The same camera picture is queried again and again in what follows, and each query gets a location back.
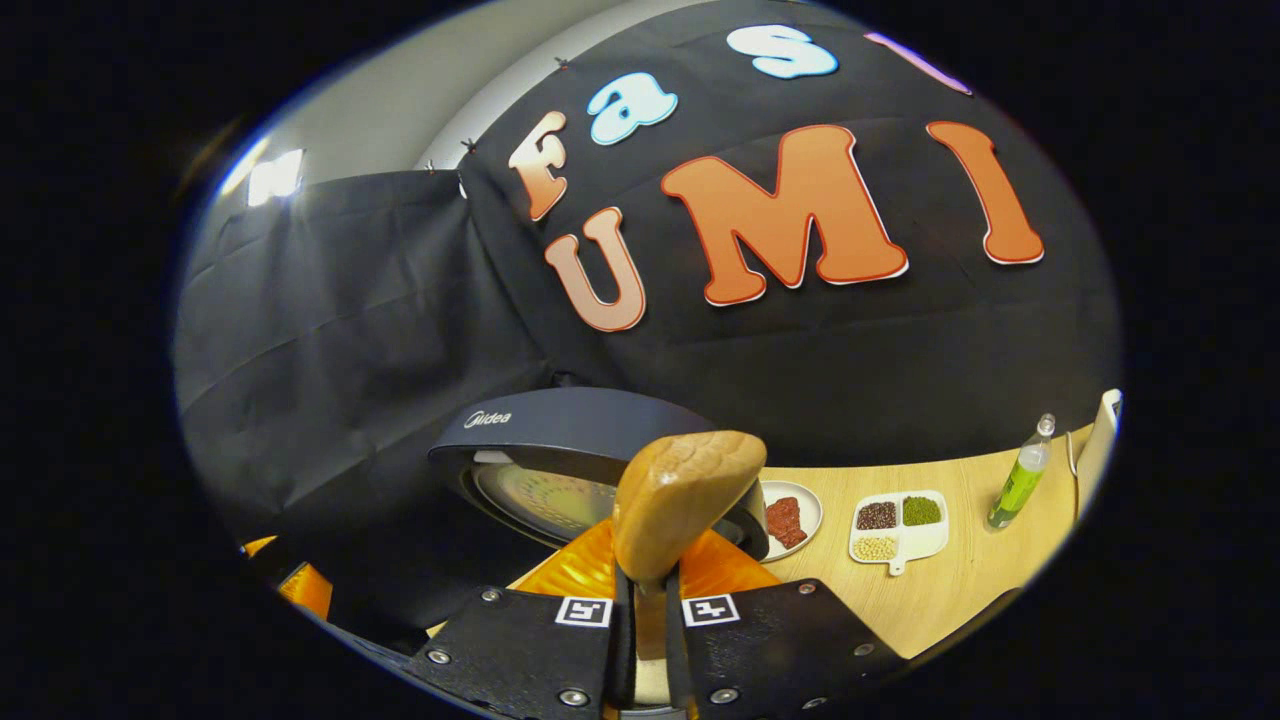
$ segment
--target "letter m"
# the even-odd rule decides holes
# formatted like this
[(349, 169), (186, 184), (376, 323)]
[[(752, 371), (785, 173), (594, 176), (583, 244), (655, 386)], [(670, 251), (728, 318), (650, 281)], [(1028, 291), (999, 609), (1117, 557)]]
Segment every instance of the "letter m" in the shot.
[(764, 275), (746, 266), (741, 245), (782, 284), (800, 287), (813, 225), (823, 245), (818, 277), (828, 283), (878, 281), (906, 272), (906, 252), (884, 232), (854, 161), (854, 133), (838, 126), (786, 133), (778, 143), (773, 193), (710, 156), (690, 160), (662, 178), (662, 191), (685, 202), (701, 240), (712, 274), (704, 291), (708, 302), (733, 305), (764, 295)]

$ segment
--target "plastic bottle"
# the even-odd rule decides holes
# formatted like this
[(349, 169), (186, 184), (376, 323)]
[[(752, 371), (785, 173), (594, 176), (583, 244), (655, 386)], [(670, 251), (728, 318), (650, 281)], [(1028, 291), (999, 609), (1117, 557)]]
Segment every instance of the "plastic bottle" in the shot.
[(1009, 471), (1005, 488), (1000, 491), (1000, 497), (996, 498), (991, 512), (987, 514), (987, 524), (992, 528), (1007, 528), (1027, 505), (1032, 491), (1039, 484), (1041, 475), (1048, 466), (1050, 441), (1053, 439), (1056, 424), (1053, 415), (1048, 413), (1041, 415), (1039, 423), (1036, 424), (1036, 434), (1024, 442), (1021, 450), (1018, 451), (1018, 460), (1014, 462), (1014, 469)]

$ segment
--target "orange letter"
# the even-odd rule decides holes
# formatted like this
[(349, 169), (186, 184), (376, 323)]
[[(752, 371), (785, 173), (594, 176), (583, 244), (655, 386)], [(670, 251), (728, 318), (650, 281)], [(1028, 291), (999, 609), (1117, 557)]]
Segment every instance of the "orange letter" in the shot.
[(538, 141), (544, 135), (558, 129), (564, 129), (564, 114), (552, 110), (543, 115), (507, 160), (507, 167), (520, 173), (520, 179), (525, 182), (525, 190), (529, 192), (529, 217), (534, 222), (543, 219), (568, 188), (568, 181), (553, 177), (549, 169), (564, 167), (564, 146), (559, 138), (553, 135), (543, 140), (543, 146), (538, 147)]
[(622, 211), (617, 208), (605, 208), (591, 215), (582, 223), (582, 234), (599, 243), (604, 252), (604, 260), (609, 264), (613, 281), (618, 283), (618, 299), (611, 304), (604, 304), (591, 290), (590, 281), (582, 263), (577, 259), (577, 238), (566, 234), (556, 238), (556, 242), (547, 246), (543, 254), (564, 283), (564, 292), (568, 293), (570, 302), (577, 310), (579, 316), (598, 331), (607, 333), (625, 331), (640, 322), (644, 316), (644, 286), (640, 284), (640, 273), (636, 272), (635, 263), (631, 261), (631, 252), (627, 243), (618, 233), (622, 224)]
[(854, 133), (837, 126), (794, 129), (778, 143), (777, 192), (765, 192), (719, 158), (698, 158), (667, 173), (662, 191), (680, 197), (698, 228), (712, 282), (712, 305), (764, 295), (764, 275), (749, 270), (739, 241), (787, 287), (800, 287), (810, 223), (823, 254), (818, 277), (832, 284), (892, 278), (906, 252), (884, 232), (854, 161)]
[(991, 138), (982, 131), (951, 122), (929, 123), (927, 129), (933, 140), (956, 154), (978, 191), (978, 204), (987, 215), (987, 234), (982, 238), (987, 258), (1001, 265), (1038, 263), (1044, 256), (1044, 243), (1027, 222), (1014, 186), (1009, 184), (1009, 177), (996, 160), (996, 145)]

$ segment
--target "midea logo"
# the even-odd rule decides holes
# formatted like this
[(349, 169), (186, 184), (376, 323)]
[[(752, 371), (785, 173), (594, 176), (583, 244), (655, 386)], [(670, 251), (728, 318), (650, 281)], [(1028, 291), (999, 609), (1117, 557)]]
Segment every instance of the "midea logo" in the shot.
[(466, 423), (462, 423), (463, 428), (474, 428), (476, 425), (492, 425), (494, 423), (506, 423), (511, 419), (511, 413), (506, 415), (499, 415), (497, 413), (484, 414), (484, 410), (476, 410), (474, 415), (467, 418)]

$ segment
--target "white plate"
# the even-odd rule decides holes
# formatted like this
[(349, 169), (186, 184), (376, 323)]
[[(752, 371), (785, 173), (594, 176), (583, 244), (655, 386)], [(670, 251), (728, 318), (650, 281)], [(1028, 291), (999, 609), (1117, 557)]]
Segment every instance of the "white plate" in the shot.
[(818, 496), (809, 488), (783, 480), (760, 480), (760, 492), (764, 495), (765, 509), (777, 502), (780, 498), (796, 498), (796, 505), (800, 506), (800, 529), (808, 536), (796, 543), (796, 546), (791, 550), (782, 547), (778, 538), (769, 536), (769, 553), (764, 556), (764, 560), (760, 562), (772, 562), (791, 555), (813, 539), (814, 533), (818, 532), (818, 527), (822, 525), (822, 502), (818, 502)]
[[(938, 503), (942, 511), (942, 520), (928, 525), (906, 525), (902, 523), (902, 500), (906, 497), (927, 497)], [(858, 514), (863, 507), (873, 502), (892, 502), (897, 525), (883, 530), (859, 530)], [(854, 543), (864, 537), (890, 537), (897, 541), (897, 555), (890, 560), (863, 560), (854, 555)], [(951, 538), (951, 515), (947, 512), (947, 500), (941, 492), (932, 489), (915, 489), (911, 492), (887, 492), (884, 495), (872, 495), (858, 501), (854, 507), (854, 519), (849, 524), (849, 556), (858, 562), (887, 562), (890, 575), (901, 575), (906, 570), (910, 560), (919, 560), (938, 553), (947, 546)]]

